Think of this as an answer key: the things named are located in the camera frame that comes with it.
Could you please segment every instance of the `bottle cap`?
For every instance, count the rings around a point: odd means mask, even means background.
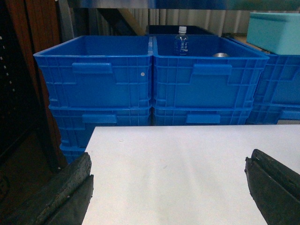
[[[179,27],[179,33],[186,33],[187,32],[187,27],[180,26]]]

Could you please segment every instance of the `white table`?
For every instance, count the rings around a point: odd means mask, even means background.
[[[245,157],[260,149],[300,173],[300,125],[97,127],[84,225],[265,225]]]

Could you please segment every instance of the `metal shelf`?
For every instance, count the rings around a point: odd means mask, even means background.
[[[298,11],[300,0],[67,0],[71,8]]]

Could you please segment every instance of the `blue plastic crate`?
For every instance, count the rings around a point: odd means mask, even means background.
[[[206,29],[197,26],[186,26],[187,35],[213,35]],[[156,36],[160,34],[178,34],[179,26],[176,25],[149,25],[146,28],[146,34]]]
[[[238,40],[230,40],[253,49]],[[262,53],[270,59],[259,79],[254,102],[300,106],[300,55]]]
[[[254,103],[247,124],[277,124],[278,120],[300,120],[300,105]]]
[[[279,55],[300,55],[299,13],[251,13],[247,42]]]
[[[60,149],[64,156],[67,159],[67,163],[72,163],[75,159],[77,159],[79,156],[81,156],[85,152],[85,148],[78,148],[75,146],[72,147],[66,147],[62,144],[60,145]]]
[[[154,125],[243,125],[252,108],[248,109],[209,109],[209,108],[156,108]]]
[[[150,106],[151,37],[82,36],[34,57],[52,106]]]
[[[252,107],[267,56],[214,35],[190,36],[188,56],[174,56],[174,37],[154,37],[156,107]]]
[[[49,106],[60,130],[61,145],[85,148],[95,127],[148,126],[150,107],[139,109],[82,109]]]

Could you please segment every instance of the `crate handle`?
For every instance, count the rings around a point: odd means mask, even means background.
[[[114,114],[84,114],[82,115],[82,121],[84,123],[117,123],[117,116]]]
[[[79,63],[72,64],[73,73],[76,74],[112,74],[111,63]]]
[[[232,65],[227,64],[194,64],[195,75],[230,75]]]
[[[211,115],[211,114],[188,114],[186,123],[198,123],[198,124],[206,124],[206,123],[215,123],[218,124],[221,121],[220,115]]]
[[[284,120],[300,120],[300,111],[283,110],[280,119]]]

